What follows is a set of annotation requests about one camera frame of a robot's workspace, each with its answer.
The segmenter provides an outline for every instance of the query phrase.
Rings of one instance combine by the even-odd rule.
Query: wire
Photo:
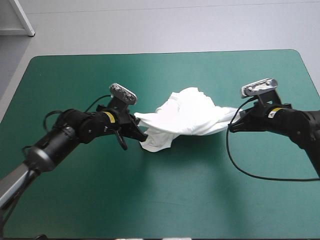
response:
[[[60,110],[54,110],[54,111],[51,111],[49,113],[47,113],[43,119],[43,128],[44,130],[48,133],[49,130],[48,130],[48,127],[47,127],[47,118],[50,117],[51,115],[53,114],[62,114],[62,111]]]
[[[106,97],[111,97],[111,95],[104,95],[104,96],[101,96],[101,97],[97,98],[84,112],[88,112],[89,109],[90,109],[93,105],[95,105],[96,102],[98,102],[100,99],[103,99],[103,98],[106,98]]]
[[[22,152],[23,152],[23,154],[24,154],[25,156],[26,156],[25,150],[28,149],[28,148],[30,148],[30,147],[31,147],[31,146],[24,146],[24,147],[22,148]],[[22,194],[23,194],[24,191],[26,190],[30,173],[31,173],[31,168],[29,167],[28,171],[26,172],[26,175],[25,175],[23,184],[21,185],[20,190],[17,192],[16,197],[15,197],[15,199],[14,199],[13,202],[12,202],[12,205],[11,205],[11,207],[10,207],[9,212],[7,213],[7,215],[5,216],[5,219],[2,221],[2,223],[1,223],[1,225],[0,225],[0,233],[3,232],[3,229],[4,229],[4,227],[5,227],[8,219],[10,218],[11,214],[13,213],[15,207],[17,206],[20,197],[22,196]]]
[[[229,149],[229,131],[230,131],[230,125],[233,123],[234,119],[236,118],[238,112],[240,111],[240,109],[246,105],[247,103],[255,100],[255,97],[250,98],[249,100],[247,100],[246,102],[244,102],[243,104],[241,104],[241,106],[236,110],[233,118],[230,121],[230,124],[228,125],[228,128],[226,129],[226,137],[225,137],[225,143],[226,143],[226,151],[228,153],[229,159],[232,162],[232,164],[234,165],[234,167],[236,169],[238,169],[240,172],[242,172],[245,175],[248,175],[249,177],[255,178],[255,179],[262,179],[262,180],[269,180],[269,181],[282,181],[282,182],[314,182],[314,181],[320,181],[320,178],[276,178],[276,177],[266,177],[266,176],[259,176],[259,175],[254,175],[252,173],[249,173],[243,169],[241,169],[236,162],[234,161],[234,159],[231,156],[231,152]]]

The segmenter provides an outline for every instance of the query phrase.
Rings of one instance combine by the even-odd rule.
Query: cloth fold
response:
[[[226,129],[236,111],[237,108],[216,106],[197,87],[189,87],[173,92],[155,112],[134,115],[140,119],[139,126],[148,128],[148,138],[140,143],[142,148],[158,152],[170,148],[179,135],[211,135]]]

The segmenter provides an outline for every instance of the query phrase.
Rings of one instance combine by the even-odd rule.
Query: green table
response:
[[[46,113],[84,110],[108,94],[111,83],[136,93],[132,113],[149,113],[171,92],[187,87],[198,87],[216,105],[238,107],[241,86],[263,78],[278,80],[284,103],[319,109],[319,95],[294,50],[35,57],[0,124],[0,177],[23,161],[21,147],[45,134]],[[320,237],[320,183],[265,181],[240,173],[227,157],[225,131],[180,136],[157,153],[132,139],[127,144],[123,151],[115,136],[81,144],[30,186],[5,236]],[[284,136],[231,134],[230,146],[238,164],[258,175],[317,176],[305,152]]]

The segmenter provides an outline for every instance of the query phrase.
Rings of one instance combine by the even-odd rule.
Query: yellow band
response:
[[[109,119],[110,119],[110,123],[114,124],[116,122],[115,117],[108,111],[104,111],[105,114],[108,115]]]

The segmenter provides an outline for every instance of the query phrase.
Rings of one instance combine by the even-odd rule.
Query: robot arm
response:
[[[282,104],[275,79],[263,79],[241,89],[242,98],[253,97],[254,106],[240,113],[229,125],[232,133],[268,131],[290,138],[304,149],[320,177],[320,111],[300,111]]]
[[[59,115],[52,130],[29,149],[26,160],[0,180],[0,213],[21,195],[21,189],[26,189],[41,173],[55,169],[80,143],[115,134],[126,150],[124,137],[140,142],[147,139],[138,128],[139,120],[128,109],[137,102],[136,95],[117,83],[110,86],[110,92],[109,104],[99,105],[95,112],[69,109]]]

